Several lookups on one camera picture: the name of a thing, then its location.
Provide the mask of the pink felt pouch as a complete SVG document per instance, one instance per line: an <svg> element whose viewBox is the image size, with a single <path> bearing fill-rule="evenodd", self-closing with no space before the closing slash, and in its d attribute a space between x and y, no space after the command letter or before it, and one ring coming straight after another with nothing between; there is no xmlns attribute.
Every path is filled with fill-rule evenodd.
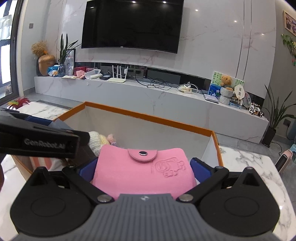
<svg viewBox="0 0 296 241"><path fill-rule="evenodd" d="M121 194L170 194L176 199L197 185L180 148L157 151L111 145L100 150L92 184L114 199Z"/></svg>

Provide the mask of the white plush pink striped hat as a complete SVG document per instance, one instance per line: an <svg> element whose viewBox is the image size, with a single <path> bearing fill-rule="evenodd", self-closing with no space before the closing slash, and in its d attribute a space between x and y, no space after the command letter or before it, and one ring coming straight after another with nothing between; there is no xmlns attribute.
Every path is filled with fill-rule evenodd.
<svg viewBox="0 0 296 241"><path fill-rule="evenodd" d="M30 157L30 161L34 170L46 167L48 171L61 171L67 166L67 161L57 158Z"/></svg>

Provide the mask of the red yellow feather toy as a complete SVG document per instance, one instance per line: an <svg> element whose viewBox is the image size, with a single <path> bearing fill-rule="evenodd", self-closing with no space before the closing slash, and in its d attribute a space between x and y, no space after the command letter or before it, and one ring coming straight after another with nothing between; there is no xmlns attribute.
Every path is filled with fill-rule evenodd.
<svg viewBox="0 0 296 241"><path fill-rule="evenodd" d="M17 99L9 101L6 105L7 109L19 109L29 103L30 100L27 97L19 97Z"/></svg>

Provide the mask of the cream crochet doll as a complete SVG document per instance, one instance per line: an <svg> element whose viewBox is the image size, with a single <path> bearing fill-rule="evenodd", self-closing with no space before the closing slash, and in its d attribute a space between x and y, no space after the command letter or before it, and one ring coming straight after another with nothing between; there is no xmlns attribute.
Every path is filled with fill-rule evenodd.
<svg viewBox="0 0 296 241"><path fill-rule="evenodd" d="M116 139L114 138L113 134L108 135L107 137L101 135L98 132L89 132L90 140L88 146L95 154L95 156L99 156L100 150L104 145L112 145L117 146Z"/></svg>

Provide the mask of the white tv console cabinet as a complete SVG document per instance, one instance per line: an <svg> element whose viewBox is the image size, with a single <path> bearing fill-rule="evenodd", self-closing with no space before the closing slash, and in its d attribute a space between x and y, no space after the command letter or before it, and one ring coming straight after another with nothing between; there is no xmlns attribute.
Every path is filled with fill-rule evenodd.
<svg viewBox="0 0 296 241"><path fill-rule="evenodd" d="M257 144L268 127L266 118L207 101L202 94L183 94L175 88L147 88L131 80L113 83L44 76L35 77L34 81L38 94L154 115Z"/></svg>

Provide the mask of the orange cardboard storage box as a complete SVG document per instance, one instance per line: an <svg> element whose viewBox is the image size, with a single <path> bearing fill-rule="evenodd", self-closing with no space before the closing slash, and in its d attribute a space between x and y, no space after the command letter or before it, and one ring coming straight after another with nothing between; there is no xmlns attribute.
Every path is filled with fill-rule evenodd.
<svg viewBox="0 0 296 241"><path fill-rule="evenodd" d="M122 148L181 148L188 159L197 157L212 167L223 165L217 137L205 128L92 102L83 102L69 110L30 102L18 111L48 120L60 119L78 131L113 134Z"/></svg>

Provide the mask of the left green plant in vase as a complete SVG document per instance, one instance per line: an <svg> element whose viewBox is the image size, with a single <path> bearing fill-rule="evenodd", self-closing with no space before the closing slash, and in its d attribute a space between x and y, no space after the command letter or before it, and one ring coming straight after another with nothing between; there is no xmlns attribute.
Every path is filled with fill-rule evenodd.
<svg viewBox="0 0 296 241"><path fill-rule="evenodd" d="M60 38L60 54L59 54L59 68L58 68L58 76L63 77L66 73L66 67L65 67L65 61L70 52L77 47L80 46L80 44L77 44L78 40L69 43L68 34L66 34L66 41L64 41L63 34L61 34Z"/></svg>

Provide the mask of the pink space heater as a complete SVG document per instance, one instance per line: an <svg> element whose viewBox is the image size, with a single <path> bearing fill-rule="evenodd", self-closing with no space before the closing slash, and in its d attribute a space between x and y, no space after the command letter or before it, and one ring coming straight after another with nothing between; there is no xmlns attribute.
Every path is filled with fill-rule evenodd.
<svg viewBox="0 0 296 241"><path fill-rule="evenodd" d="M293 152L291 150L285 150L281 156L279 157L278 161L275 164L275 167L278 173L282 173L284 169L287 167L289 162L293 158Z"/></svg>

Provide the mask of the golden brown vase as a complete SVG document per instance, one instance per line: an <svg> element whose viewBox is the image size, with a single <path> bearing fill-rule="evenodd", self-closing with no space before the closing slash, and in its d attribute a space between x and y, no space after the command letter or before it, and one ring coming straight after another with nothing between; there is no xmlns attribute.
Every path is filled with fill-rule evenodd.
<svg viewBox="0 0 296 241"><path fill-rule="evenodd" d="M50 55L50 54L46 54L41 56L38 59L38 67L39 67L39 71L41 73L42 76L47 76L47 70L48 67L52 67L54 66L56 63L56 57L54 55Z"/></svg>

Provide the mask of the potted green plant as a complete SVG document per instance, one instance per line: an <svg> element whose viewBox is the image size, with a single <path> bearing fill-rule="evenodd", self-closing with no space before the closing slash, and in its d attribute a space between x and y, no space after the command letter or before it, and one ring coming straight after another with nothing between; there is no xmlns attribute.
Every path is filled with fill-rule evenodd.
<svg viewBox="0 0 296 241"><path fill-rule="evenodd" d="M267 96L271 104L271 109L264 108L268 114L269 114L269 125L267 128L267 131L263 137L262 144L270 147L270 144L276 134L276 128L279 125L279 123L285 119L285 118L291 118L295 120L295 115L293 114L287 114L287 110L293 106L295 106L295 103L290 105L285 105L287 100L292 95L293 91L291 91L287 97L284 99L283 103L280 105L280 99L279 97L277 99L274 98L273 91L271 88L267 88L267 86L264 86L267 91Z"/></svg>

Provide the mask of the brown teddy bear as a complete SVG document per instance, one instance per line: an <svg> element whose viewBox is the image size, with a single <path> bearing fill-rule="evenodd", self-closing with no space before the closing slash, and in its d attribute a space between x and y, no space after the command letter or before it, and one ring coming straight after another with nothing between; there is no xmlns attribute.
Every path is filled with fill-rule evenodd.
<svg viewBox="0 0 296 241"><path fill-rule="evenodd" d="M229 75L222 75L220 86L227 90L233 91L231 84L232 84L232 78Z"/></svg>

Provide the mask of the white wifi router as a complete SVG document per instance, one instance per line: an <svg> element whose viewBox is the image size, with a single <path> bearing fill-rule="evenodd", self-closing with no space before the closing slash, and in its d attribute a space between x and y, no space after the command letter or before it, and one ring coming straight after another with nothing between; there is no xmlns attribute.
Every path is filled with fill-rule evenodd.
<svg viewBox="0 0 296 241"><path fill-rule="evenodd" d="M112 65L112 76L107 80L113 83L125 83L127 79L128 67L122 71L121 66L116 68Z"/></svg>

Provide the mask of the black wall television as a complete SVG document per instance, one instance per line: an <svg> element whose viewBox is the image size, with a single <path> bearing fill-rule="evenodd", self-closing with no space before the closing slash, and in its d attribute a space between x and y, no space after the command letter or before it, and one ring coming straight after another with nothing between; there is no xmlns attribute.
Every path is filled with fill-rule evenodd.
<svg viewBox="0 0 296 241"><path fill-rule="evenodd" d="M88 1L83 48L177 53L184 1Z"/></svg>

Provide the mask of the framed wall picture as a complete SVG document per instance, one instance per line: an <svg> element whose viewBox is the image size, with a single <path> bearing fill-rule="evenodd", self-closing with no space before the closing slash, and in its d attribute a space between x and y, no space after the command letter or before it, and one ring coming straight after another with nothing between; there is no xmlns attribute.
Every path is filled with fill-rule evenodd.
<svg viewBox="0 0 296 241"><path fill-rule="evenodd" d="M286 11L283 11L283 20L285 29L296 36L296 20Z"/></svg>

